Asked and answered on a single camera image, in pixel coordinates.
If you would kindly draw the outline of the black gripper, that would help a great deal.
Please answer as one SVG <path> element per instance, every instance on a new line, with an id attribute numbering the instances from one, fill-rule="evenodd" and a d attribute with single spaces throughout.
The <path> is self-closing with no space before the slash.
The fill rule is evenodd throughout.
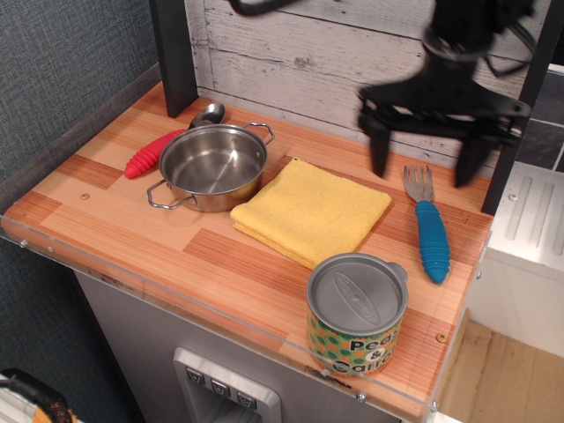
<path id="1" fill-rule="evenodd" d="M 416 74 L 360 89 L 358 125 L 369 137 L 376 175 L 385 176 L 392 132 L 461 140 L 456 187 L 469 184 L 500 144 L 516 142 L 531 107 L 474 79 L 479 60 L 490 64 L 490 47 L 425 41 L 424 62 Z"/>

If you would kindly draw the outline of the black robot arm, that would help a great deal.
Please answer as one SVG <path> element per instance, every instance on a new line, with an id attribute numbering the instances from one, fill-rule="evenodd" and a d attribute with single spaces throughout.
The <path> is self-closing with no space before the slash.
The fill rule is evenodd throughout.
<path id="1" fill-rule="evenodd" d="M 457 187 L 473 179 L 491 152 L 520 144 L 531 107 L 485 88 L 474 73 L 479 60 L 489 59 L 495 35 L 505 30 L 535 50 L 536 42 L 519 22 L 533 12 L 531 1 L 436 2 L 422 37 L 419 72 L 360 89 L 358 125 L 370 139 L 375 174 L 385 174 L 393 132 L 459 140 Z"/>

